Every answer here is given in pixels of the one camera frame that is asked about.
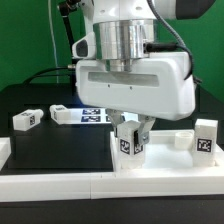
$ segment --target green wall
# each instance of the green wall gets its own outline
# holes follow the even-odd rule
[[[52,0],[52,14],[59,65],[70,63],[70,51],[62,19],[57,10],[61,0]],[[171,21],[195,56],[195,75],[203,87],[224,101],[224,1],[216,0],[210,11],[198,20]],[[84,35],[80,12],[71,16],[75,39]],[[161,40],[172,40],[159,28]],[[0,90],[21,83],[35,72],[54,67],[48,22],[47,0],[8,1],[0,6]]]
[[[169,21],[184,39],[195,58],[194,74],[202,86],[224,102],[224,1],[216,0],[212,8],[197,20]],[[163,28],[159,38],[173,40]]]
[[[63,21],[52,0],[52,17],[59,65],[70,63],[70,51]],[[84,35],[80,12],[71,16],[77,40]],[[35,72],[55,67],[48,19],[48,0],[1,0],[0,5],[0,89],[21,83]]]

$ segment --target metal cylinder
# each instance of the metal cylinder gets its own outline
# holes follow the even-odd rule
[[[144,58],[143,44],[155,40],[153,20],[125,20],[94,24],[97,59],[107,71],[131,71],[133,59]]]

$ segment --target black table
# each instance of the black table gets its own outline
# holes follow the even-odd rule
[[[190,129],[197,118],[219,120],[217,143],[224,146],[224,104],[198,88],[197,108],[187,119],[158,119],[154,130]],[[0,92],[0,137],[10,137],[12,155],[0,175],[108,172],[111,125],[57,125],[49,107],[85,107],[69,85],[12,85]],[[13,131],[12,116],[42,109],[39,126]],[[106,200],[0,203],[1,223],[223,223],[223,195]]]

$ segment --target white block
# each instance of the white block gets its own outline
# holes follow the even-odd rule
[[[90,199],[90,174],[0,177],[0,202]]]
[[[71,120],[71,111],[63,105],[52,105],[50,107],[51,118],[58,124],[68,124]]]
[[[132,170],[92,176],[91,198],[124,198],[224,193],[224,169]]]
[[[134,144],[134,132],[138,130],[139,122],[128,121],[117,126],[119,160],[123,169],[141,167],[145,162],[144,146]]]
[[[214,166],[218,121],[198,119],[195,124],[194,166]]]
[[[11,144],[9,138],[0,138],[0,170],[11,154]]]
[[[14,130],[27,131],[38,125],[43,117],[42,110],[26,110],[13,117]]]
[[[190,150],[193,147],[194,135],[190,131],[179,131],[175,134],[174,146],[179,150]]]

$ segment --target small white cube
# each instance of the small white cube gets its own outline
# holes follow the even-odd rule
[[[10,138],[0,138],[0,170],[11,154]]]
[[[198,119],[195,124],[194,166],[214,166],[218,121]]]
[[[42,110],[26,110],[13,117],[14,130],[27,131],[38,125],[43,117]]]
[[[71,121],[71,112],[63,105],[52,105],[50,112],[51,118],[58,124],[68,124]]]
[[[134,133],[140,126],[139,122],[128,121],[117,126],[118,150],[121,167],[135,169],[145,162],[145,146],[134,144]]]

